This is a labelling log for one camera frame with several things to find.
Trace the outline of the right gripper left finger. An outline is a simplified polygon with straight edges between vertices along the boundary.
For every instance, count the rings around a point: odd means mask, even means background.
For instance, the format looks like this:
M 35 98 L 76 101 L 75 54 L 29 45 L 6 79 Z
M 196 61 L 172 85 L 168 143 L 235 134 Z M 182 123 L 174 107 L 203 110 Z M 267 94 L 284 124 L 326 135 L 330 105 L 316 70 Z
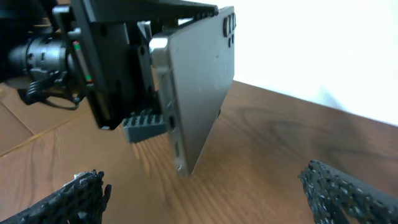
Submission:
M 111 197 L 103 171 L 74 175 L 56 192 L 31 207 L 3 220 L 2 224 L 100 224 Z

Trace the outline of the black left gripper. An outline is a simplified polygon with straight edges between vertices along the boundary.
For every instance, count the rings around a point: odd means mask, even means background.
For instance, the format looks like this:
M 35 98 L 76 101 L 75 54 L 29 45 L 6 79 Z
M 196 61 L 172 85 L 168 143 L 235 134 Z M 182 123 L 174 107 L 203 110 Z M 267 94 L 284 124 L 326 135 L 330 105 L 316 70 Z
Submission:
M 192 1 L 78 0 L 52 9 L 79 87 L 100 129 L 121 122 L 130 143 L 167 131 L 152 78 L 149 43 L 139 22 L 215 16 Z

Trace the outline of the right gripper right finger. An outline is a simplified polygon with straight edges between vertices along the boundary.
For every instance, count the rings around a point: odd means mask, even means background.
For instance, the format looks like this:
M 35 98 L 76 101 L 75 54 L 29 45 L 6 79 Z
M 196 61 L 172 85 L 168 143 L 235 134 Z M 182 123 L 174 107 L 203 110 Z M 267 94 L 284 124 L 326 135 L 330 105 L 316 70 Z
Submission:
M 311 160 L 298 176 L 315 223 L 397 224 L 397 198 L 335 169 Z

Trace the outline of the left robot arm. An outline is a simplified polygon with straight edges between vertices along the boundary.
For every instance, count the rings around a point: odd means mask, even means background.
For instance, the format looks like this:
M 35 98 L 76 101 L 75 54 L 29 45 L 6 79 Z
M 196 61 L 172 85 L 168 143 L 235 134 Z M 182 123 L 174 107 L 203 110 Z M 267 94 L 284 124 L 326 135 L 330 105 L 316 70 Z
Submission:
M 165 132 L 149 42 L 179 19 L 217 15 L 192 1 L 1 2 L 1 81 L 27 105 L 70 109 L 88 100 L 100 129 L 122 126 L 129 142 Z

